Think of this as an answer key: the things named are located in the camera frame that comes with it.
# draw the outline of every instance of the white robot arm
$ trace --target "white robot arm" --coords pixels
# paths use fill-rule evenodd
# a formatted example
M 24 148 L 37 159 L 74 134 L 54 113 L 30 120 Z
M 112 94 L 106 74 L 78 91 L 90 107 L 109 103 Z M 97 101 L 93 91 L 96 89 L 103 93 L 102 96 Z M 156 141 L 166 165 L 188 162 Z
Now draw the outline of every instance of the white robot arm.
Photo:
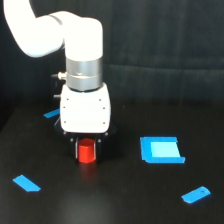
M 60 102 L 63 130 L 106 132 L 110 99 L 102 81 L 102 24 L 65 11 L 36 18 L 29 0 L 4 0 L 4 13 L 15 41 L 28 56 L 65 48 L 66 72 L 60 76 L 66 80 Z
M 66 57 L 74 61 L 95 60 L 103 55 L 102 25 L 92 18 L 56 12 L 36 18 L 29 0 L 4 0 L 9 28 L 21 50 L 42 57 L 66 44 Z

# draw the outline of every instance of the blue strip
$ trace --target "blue strip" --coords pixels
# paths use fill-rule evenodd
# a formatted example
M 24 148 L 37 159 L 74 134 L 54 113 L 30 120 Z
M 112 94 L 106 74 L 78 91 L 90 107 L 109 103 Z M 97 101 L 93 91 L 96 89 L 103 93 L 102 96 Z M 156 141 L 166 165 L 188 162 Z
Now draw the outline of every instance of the blue strip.
M 147 163 L 184 163 L 185 157 L 152 157 L 145 160 Z
M 60 114 L 60 109 L 57 109 L 57 110 L 51 111 L 49 113 L 46 113 L 46 114 L 44 114 L 44 116 L 46 118 L 50 118 L 50 117 L 56 116 L 58 114 Z
M 177 142 L 176 137 L 144 137 L 144 139 L 150 142 Z
M 210 195 L 210 191 L 205 187 L 199 187 L 198 189 L 191 191 L 188 194 L 185 194 L 182 196 L 183 200 L 187 203 L 193 203 L 195 201 L 200 200 L 201 198 L 206 197 L 207 195 Z
M 29 179 L 27 179 L 23 175 L 16 177 L 15 179 L 13 179 L 13 181 L 27 192 L 40 190 L 40 188 L 36 184 L 31 182 Z

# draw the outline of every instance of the black curtain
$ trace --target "black curtain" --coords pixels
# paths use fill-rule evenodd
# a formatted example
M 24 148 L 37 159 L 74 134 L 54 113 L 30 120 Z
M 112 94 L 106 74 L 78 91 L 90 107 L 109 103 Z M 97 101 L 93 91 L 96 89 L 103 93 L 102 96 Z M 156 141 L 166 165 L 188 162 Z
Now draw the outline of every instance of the black curtain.
M 36 16 L 64 10 L 101 21 L 104 81 L 112 100 L 180 105 L 223 102 L 223 1 L 30 2 Z M 10 33 L 2 6 L 1 0 L 1 108 L 50 100 L 50 76 L 65 70 L 64 51 L 38 59 L 24 55 Z

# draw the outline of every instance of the blue square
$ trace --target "blue square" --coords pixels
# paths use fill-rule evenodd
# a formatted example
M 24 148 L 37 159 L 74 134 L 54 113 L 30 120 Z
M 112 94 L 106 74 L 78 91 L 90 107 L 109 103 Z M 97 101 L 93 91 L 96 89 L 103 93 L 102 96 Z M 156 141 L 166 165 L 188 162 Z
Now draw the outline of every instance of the blue square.
M 140 138 L 142 160 L 148 163 L 184 163 L 180 157 L 176 137 Z

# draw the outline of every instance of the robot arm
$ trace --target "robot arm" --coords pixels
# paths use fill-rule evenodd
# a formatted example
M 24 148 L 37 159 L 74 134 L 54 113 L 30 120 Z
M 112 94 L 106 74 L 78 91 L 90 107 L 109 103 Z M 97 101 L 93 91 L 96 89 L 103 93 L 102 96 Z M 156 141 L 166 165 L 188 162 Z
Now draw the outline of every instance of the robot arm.
M 64 11 L 36 18 L 29 0 L 4 0 L 4 14 L 16 43 L 30 57 L 45 56 L 63 45 L 73 61 L 103 55 L 102 25 L 96 19 Z
M 4 13 L 20 49 L 30 57 L 42 57 L 60 49 L 63 32 L 50 16 L 36 18 L 29 0 L 4 0 Z

